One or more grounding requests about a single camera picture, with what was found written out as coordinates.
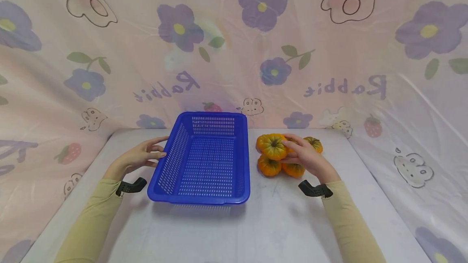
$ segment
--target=blue plastic basket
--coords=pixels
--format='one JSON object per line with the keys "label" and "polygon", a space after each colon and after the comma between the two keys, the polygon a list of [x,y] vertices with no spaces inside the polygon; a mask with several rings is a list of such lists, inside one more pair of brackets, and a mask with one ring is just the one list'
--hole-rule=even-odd
{"label": "blue plastic basket", "polygon": [[153,201],[242,204],[250,196],[247,118],[239,113],[179,115],[148,186]]}

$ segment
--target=green leaf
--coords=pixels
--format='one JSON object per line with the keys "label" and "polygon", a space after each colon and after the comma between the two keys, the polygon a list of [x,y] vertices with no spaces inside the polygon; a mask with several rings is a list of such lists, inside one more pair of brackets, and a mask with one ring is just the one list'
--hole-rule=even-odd
{"label": "green leaf", "polygon": [[208,46],[213,48],[221,48],[224,45],[223,37],[215,37],[209,43]]}
{"label": "green leaf", "polygon": [[109,65],[107,64],[107,62],[104,60],[104,58],[99,58],[98,60],[99,62],[99,65],[101,66],[101,68],[107,72],[107,74],[111,74],[111,68],[109,67]]}
{"label": "green leaf", "polygon": [[468,73],[468,58],[456,58],[448,61],[453,71],[458,74]]}
{"label": "green leaf", "polygon": [[283,47],[281,47],[281,50],[283,50],[284,54],[286,54],[286,56],[289,57],[297,57],[298,55],[296,47],[292,45],[284,45]]}
{"label": "green leaf", "polygon": [[83,52],[71,52],[70,55],[67,56],[67,59],[76,63],[90,63],[92,60],[91,57]]}
{"label": "green leaf", "polygon": [[301,60],[299,60],[299,70],[303,69],[307,64],[309,64],[310,56],[312,52],[307,52],[302,55]]}
{"label": "green leaf", "polygon": [[203,60],[205,60],[208,63],[211,61],[210,56],[208,55],[208,52],[206,51],[205,48],[203,47],[198,48],[198,52],[200,52],[200,56],[202,56]]}
{"label": "green leaf", "polygon": [[424,73],[424,76],[427,80],[432,79],[434,75],[436,75],[439,64],[440,61],[437,58],[434,58],[431,61],[429,61],[429,63],[426,66],[426,72]]}
{"label": "green leaf", "polygon": [[8,100],[2,96],[0,96],[0,106],[8,104]]}
{"label": "green leaf", "polygon": [[8,84],[8,81],[6,78],[3,77],[3,75],[0,74],[0,85]]}
{"label": "green leaf", "polygon": [[63,159],[66,158],[66,156],[68,155],[68,145],[65,146],[62,151],[54,157],[55,160],[58,161],[59,164],[61,164],[63,162]]}

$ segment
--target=hand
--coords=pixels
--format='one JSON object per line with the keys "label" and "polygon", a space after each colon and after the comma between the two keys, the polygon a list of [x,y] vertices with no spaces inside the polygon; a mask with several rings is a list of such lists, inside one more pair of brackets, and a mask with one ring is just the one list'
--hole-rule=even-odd
{"label": "hand", "polygon": [[320,184],[341,180],[332,164],[330,164],[323,155],[316,152],[307,140],[294,134],[284,134],[284,136],[296,141],[297,144],[289,140],[283,140],[284,146],[289,147],[294,150],[294,152],[288,153],[286,158],[282,159],[280,162],[302,165],[309,173],[319,179]]}
{"label": "hand", "polygon": [[166,156],[162,146],[157,143],[166,141],[168,136],[147,140],[119,156],[108,168],[103,179],[122,180],[124,176],[142,166],[155,168],[158,164],[149,160],[159,160]]}

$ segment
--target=small pumpkin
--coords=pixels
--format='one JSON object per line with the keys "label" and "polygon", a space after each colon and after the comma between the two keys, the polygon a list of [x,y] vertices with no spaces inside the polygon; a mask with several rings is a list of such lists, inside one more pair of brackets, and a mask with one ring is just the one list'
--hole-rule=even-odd
{"label": "small pumpkin", "polygon": [[281,141],[286,140],[282,134],[265,134],[257,138],[256,147],[263,155],[274,161],[286,158],[288,149]]}
{"label": "small pumpkin", "polygon": [[255,149],[257,150],[259,154],[262,154],[262,151],[258,148],[258,144],[255,144]]}
{"label": "small pumpkin", "polygon": [[305,173],[306,169],[300,164],[281,164],[283,171],[289,176],[299,179]]}
{"label": "small pumpkin", "polygon": [[266,177],[274,177],[281,171],[281,162],[273,161],[266,155],[261,155],[258,158],[257,167]]}
{"label": "small pumpkin", "polygon": [[320,140],[310,136],[304,137],[304,139],[307,140],[307,142],[310,143],[310,145],[312,145],[315,151],[317,151],[318,153],[323,152],[323,146],[321,145]]}

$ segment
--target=red strawberry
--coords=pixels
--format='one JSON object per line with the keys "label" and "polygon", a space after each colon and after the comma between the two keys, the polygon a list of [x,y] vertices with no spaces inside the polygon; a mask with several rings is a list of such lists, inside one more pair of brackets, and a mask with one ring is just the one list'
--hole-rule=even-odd
{"label": "red strawberry", "polygon": [[81,146],[79,143],[72,143],[65,146],[62,152],[59,153],[54,159],[58,160],[59,164],[69,164],[73,162],[81,153]]}
{"label": "red strawberry", "polygon": [[381,122],[379,119],[372,116],[372,114],[366,119],[366,122],[364,122],[364,128],[369,137],[376,138],[382,135]]}
{"label": "red strawberry", "polygon": [[203,103],[203,104],[204,104],[203,109],[205,110],[205,112],[222,112],[223,111],[221,107],[215,103]]}

